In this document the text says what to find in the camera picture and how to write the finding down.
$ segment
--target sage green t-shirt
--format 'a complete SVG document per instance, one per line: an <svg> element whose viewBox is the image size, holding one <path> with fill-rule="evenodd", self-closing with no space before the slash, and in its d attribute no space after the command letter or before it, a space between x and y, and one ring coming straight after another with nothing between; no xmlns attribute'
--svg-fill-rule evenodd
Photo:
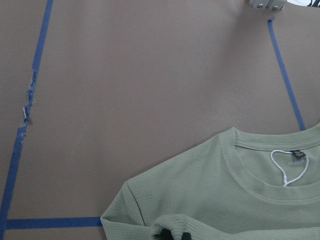
<svg viewBox="0 0 320 240"><path fill-rule="evenodd" d="M127 180L100 219L107 240L320 240L320 124L219 133Z"/></svg>

